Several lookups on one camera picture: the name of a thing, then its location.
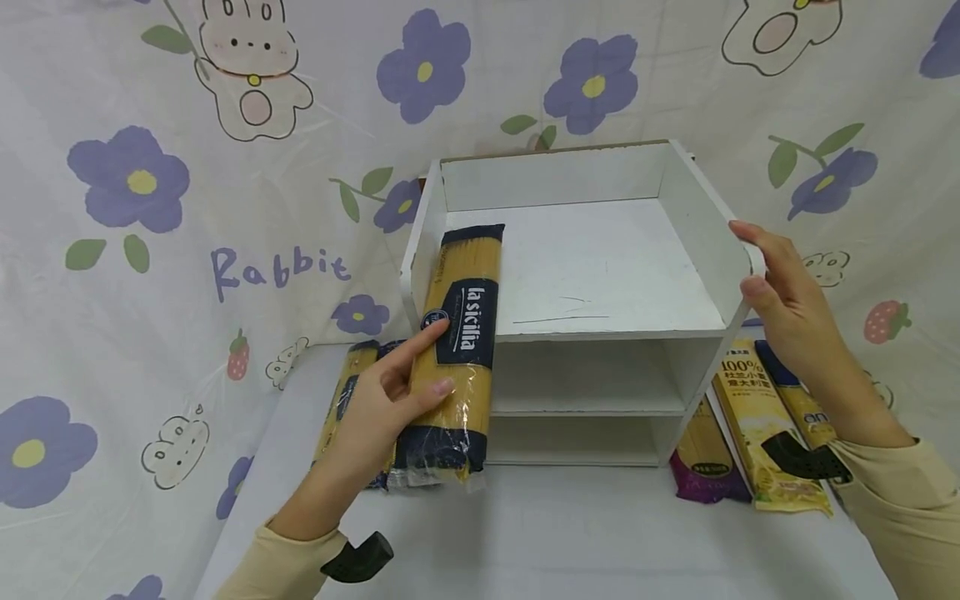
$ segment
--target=sleeve cuff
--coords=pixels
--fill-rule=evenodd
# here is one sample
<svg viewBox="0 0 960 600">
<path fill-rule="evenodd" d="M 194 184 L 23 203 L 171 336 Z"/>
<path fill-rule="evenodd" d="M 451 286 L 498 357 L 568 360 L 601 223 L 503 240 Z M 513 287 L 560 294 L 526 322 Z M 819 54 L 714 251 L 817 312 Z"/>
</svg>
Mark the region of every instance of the sleeve cuff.
<svg viewBox="0 0 960 600">
<path fill-rule="evenodd" d="M 833 453 L 862 485 L 890 504 L 927 510 L 955 501 L 957 478 L 933 445 L 923 440 L 906 448 L 877 448 L 834 440 Z"/>
</svg>

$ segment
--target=purple flower print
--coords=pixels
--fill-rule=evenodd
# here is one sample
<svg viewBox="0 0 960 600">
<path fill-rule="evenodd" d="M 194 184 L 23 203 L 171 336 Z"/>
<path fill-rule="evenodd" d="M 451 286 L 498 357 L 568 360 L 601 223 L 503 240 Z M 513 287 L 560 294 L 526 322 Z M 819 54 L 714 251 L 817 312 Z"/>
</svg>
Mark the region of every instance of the purple flower print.
<svg viewBox="0 0 960 600">
<path fill-rule="evenodd" d="M 91 139 L 70 149 L 67 164 L 86 192 L 86 212 L 109 228 L 139 221 L 153 233 L 180 226 L 180 197 L 190 185 L 183 161 L 160 150 L 154 135 L 127 127 L 108 142 Z"/>
<path fill-rule="evenodd" d="M 573 42 L 564 52 L 561 77 L 543 96 L 543 109 L 566 117 L 566 129 L 574 135 L 592 133 L 636 97 L 636 75 L 630 70 L 636 48 L 636 40 L 626 35 L 602 44 L 591 37 Z"/>
<path fill-rule="evenodd" d="M 377 335 L 390 320 L 390 309 L 361 294 L 341 302 L 330 319 L 336 319 L 337 327 L 346 333 Z"/>
<path fill-rule="evenodd" d="M 96 432 L 70 422 L 62 401 L 20 400 L 0 413 L 0 504 L 29 509 L 52 502 L 96 451 Z"/>
<path fill-rule="evenodd" d="M 233 463 L 233 468 L 227 476 L 227 488 L 220 494 L 220 502 L 217 502 L 217 518 L 224 520 L 230 516 L 233 510 L 233 504 L 237 501 L 237 495 L 243 482 L 247 479 L 247 473 L 250 472 L 250 465 L 253 463 L 253 456 L 247 458 L 241 456 Z"/>
<path fill-rule="evenodd" d="M 140 580 L 129 595 L 115 593 L 107 600 L 163 600 L 160 592 L 163 590 L 163 582 L 156 575 L 147 575 Z"/>
<path fill-rule="evenodd" d="M 401 181 L 387 194 L 387 202 L 373 215 L 373 224 L 384 233 L 393 233 L 417 218 L 420 207 L 420 182 Z"/>
<path fill-rule="evenodd" d="M 410 125 L 426 120 L 438 106 L 453 104 L 464 91 L 470 34 L 463 23 L 441 26 L 434 11 L 415 12 L 403 26 L 403 48 L 383 57 L 376 83 L 389 102 L 400 105 Z"/>
<path fill-rule="evenodd" d="M 933 35 L 933 45 L 920 62 L 920 74 L 930 79 L 960 75 L 960 0 L 950 7 Z"/>
<path fill-rule="evenodd" d="M 874 176 L 876 166 L 874 153 L 848 148 L 823 171 L 797 187 L 793 193 L 793 208 L 786 220 L 791 221 L 804 211 L 827 214 L 840 210 L 850 199 L 852 189 Z"/>
</svg>

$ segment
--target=pasta package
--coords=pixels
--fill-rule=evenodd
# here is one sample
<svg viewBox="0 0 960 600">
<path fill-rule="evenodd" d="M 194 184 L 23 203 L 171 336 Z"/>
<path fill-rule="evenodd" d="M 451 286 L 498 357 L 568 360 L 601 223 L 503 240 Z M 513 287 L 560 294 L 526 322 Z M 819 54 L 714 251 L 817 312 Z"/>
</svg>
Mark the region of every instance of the pasta package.
<svg viewBox="0 0 960 600">
<path fill-rule="evenodd" d="M 786 405 L 787 412 L 800 427 L 800 435 L 804 437 L 806 445 L 813 450 L 836 440 L 837 432 L 830 424 L 827 414 L 820 408 L 820 404 L 806 392 L 797 375 L 787 369 L 777 358 L 773 349 L 770 348 L 770 344 L 766 340 L 757 340 L 754 348 L 760 362 L 770 373 L 774 387 L 777 388 L 780 399 Z"/>
<path fill-rule="evenodd" d="M 783 472 L 761 446 L 782 431 L 799 436 L 752 340 L 733 342 L 713 380 L 713 389 L 753 489 L 754 506 L 761 511 L 822 511 L 832 516 L 820 483 Z"/>
<path fill-rule="evenodd" d="M 310 463 L 310 467 L 313 467 L 317 461 L 321 459 L 326 449 L 330 447 L 330 444 L 336 437 L 337 425 L 347 411 L 350 399 L 353 397 L 353 391 L 356 389 L 357 380 L 360 378 L 360 373 L 379 360 L 380 356 L 381 349 L 376 340 L 354 344 L 350 347 L 350 350 L 347 351 L 347 358 L 344 360 L 344 366 L 340 369 L 340 379 L 337 381 L 333 398 L 330 400 L 330 407 L 326 410 L 324 428 L 321 430 L 320 439 L 317 440 L 317 448 L 313 452 L 313 462 Z M 387 466 L 384 472 L 377 475 L 369 487 L 386 489 L 386 472 L 388 470 L 389 466 Z"/>
<path fill-rule="evenodd" d="M 670 457 L 670 469 L 677 480 L 677 497 L 684 500 L 702 504 L 714 504 L 724 498 L 751 500 L 706 398 Z"/>
<path fill-rule="evenodd" d="M 404 428 L 395 467 L 407 485 L 437 483 L 452 472 L 460 481 L 483 470 L 493 369 L 503 225 L 448 231 L 427 290 L 422 326 L 449 319 L 434 347 L 414 362 L 415 392 L 444 377 L 454 391 L 443 404 Z"/>
</svg>

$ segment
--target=white tabletop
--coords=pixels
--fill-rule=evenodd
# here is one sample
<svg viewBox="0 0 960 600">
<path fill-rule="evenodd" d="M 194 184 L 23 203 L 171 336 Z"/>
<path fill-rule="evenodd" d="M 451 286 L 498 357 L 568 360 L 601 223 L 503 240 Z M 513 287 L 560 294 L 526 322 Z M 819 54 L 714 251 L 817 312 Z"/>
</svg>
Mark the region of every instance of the white tabletop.
<svg viewBox="0 0 960 600">
<path fill-rule="evenodd" d="M 300 357 L 196 598 L 213 595 L 306 473 L 346 351 Z M 487 487 L 472 494 L 363 492 L 342 530 L 354 545 L 379 530 L 396 557 L 367 583 L 328 582 L 324 600 L 896 598 L 842 513 L 687 502 L 667 469 L 485 472 Z"/>
</svg>

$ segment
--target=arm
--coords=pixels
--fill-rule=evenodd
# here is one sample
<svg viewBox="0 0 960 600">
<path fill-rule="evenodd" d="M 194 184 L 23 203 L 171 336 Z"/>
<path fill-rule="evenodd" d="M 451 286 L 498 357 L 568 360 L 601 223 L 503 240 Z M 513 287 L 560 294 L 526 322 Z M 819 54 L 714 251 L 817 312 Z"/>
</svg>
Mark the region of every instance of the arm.
<svg viewBox="0 0 960 600">
<path fill-rule="evenodd" d="M 218 600 L 302 600 L 317 594 L 325 580 L 320 568 L 347 542 L 337 527 L 350 504 L 386 464 L 400 430 L 453 391 L 449 378 L 416 395 L 407 386 L 414 358 L 447 325 L 430 325 L 360 375 L 330 447 L 276 516 L 257 530 Z"/>
<path fill-rule="evenodd" d="M 731 229 L 763 251 L 767 277 L 747 277 L 740 290 L 778 358 L 830 417 L 839 437 L 830 447 L 853 475 L 837 492 L 890 583 L 904 599 L 955 598 L 956 474 L 929 443 L 907 433 L 864 377 L 790 240 L 736 221 Z"/>
</svg>

